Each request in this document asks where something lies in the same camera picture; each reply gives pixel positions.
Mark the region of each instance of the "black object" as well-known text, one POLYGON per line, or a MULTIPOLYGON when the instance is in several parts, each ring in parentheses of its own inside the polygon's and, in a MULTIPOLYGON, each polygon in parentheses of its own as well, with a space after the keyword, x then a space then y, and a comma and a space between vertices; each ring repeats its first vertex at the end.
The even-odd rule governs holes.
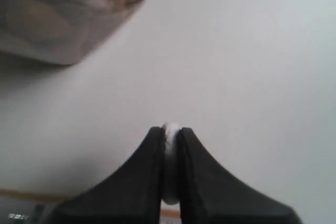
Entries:
POLYGON ((86 193, 58 206, 52 224, 158 224, 164 161, 164 131, 153 127, 114 174, 86 193))
POLYGON ((204 148, 192 129, 177 137, 183 224, 300 224, 295 212, 245 185, 204 148))

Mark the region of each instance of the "cotton ball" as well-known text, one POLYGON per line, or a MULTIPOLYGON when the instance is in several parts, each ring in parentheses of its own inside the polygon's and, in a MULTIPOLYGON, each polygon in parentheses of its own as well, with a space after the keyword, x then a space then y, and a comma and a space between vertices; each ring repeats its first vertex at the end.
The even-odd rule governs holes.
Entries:
POLYGON ((179 203, 179 196, 177 193, 178 164, 176 137, 181 128, 176 123, 165 123, 162 128, 165 130, 164 179, 162 199, 166 204, 174 205, 179 203))

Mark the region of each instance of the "white surface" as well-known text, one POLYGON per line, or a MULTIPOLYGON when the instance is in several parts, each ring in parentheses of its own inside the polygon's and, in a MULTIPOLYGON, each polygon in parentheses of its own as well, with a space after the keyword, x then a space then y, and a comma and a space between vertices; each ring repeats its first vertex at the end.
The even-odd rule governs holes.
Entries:
POLYGON ((79 192, 177 121, 305 223, 333 223, 335 39, 335 0, 148 0, 79 65, 1 59, 0 188, 79 192))

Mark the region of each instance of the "glass jar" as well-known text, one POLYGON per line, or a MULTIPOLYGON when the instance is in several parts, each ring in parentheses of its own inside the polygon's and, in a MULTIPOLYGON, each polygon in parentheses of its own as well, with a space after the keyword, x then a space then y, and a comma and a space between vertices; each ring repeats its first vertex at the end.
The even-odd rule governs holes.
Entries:
POLYGON ((49 63, 78 63, 142 0, 0 0, 0 50, 49 63))

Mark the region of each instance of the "wooden edge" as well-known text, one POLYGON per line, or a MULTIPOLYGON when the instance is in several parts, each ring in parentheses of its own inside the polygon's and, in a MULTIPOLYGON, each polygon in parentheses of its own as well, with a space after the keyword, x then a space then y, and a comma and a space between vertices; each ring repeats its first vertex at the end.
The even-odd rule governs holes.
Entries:
MULTIPOLYGON (((59 204, 71 198, 69 196, 64 195, 26 193, 22 191, 6 190, 6 189, 0 189, 0 197, 7 197, 19 200, 42 201, 50 204, 59 204)), ((180 219, 181 217, 180 211, 165 210, 165 209, 161 210, 161 216, 175 219, 180 219)))

